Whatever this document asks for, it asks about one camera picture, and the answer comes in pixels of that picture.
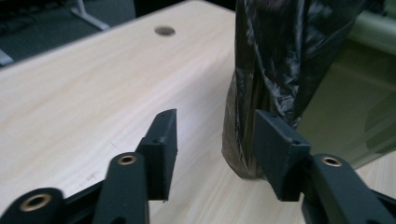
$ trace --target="desk grommet hole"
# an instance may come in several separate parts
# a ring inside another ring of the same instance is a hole
[[[160,36],[172,36],[176,34],[175,29],[170,26],[157,26],[154,32]]]

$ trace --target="table leg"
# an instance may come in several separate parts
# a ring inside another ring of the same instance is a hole
[[[102,21],[99,21],[95,17],[93,17],[90,14],[88,14],[85,11],[84,2],[82,0],[76,0],[76,3],[77,3],[77,7],[72,7],[71,8],[71,11],[73,12],[73,14],[75,14],[78,17],[80,17],[81,19],[83,19],[87,23],[97,27],[100,30],[107,30],[107,29],[110,28],[110,26],[108,26],[106,23],[104,23]]]

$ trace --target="plastic bag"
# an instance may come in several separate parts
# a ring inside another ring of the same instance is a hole
[[[256,109],[296,127],[354,21],[375,2],[237,0],[221,151],[240,177],[264,178],[252,153]]]

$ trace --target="wooden table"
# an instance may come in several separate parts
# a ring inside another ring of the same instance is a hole
[[[161,25],[176,34],[156,35]],[[304,223],[299,203],[238,178],[221,156],[233,37],[231,11],[189,1],[1,70],[0,211],[32,189],[68,197],[102,180],[176,108],[170,201],[150,202],[151,223]],[[395,197],[395,168],[393,153],[360,174]]]

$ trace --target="black trash bag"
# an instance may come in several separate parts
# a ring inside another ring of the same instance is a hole
[[[356,18],[380,2],[237,0],[221,151],[240,177],[264,178],[252,152],[256,109],[295,128]]]

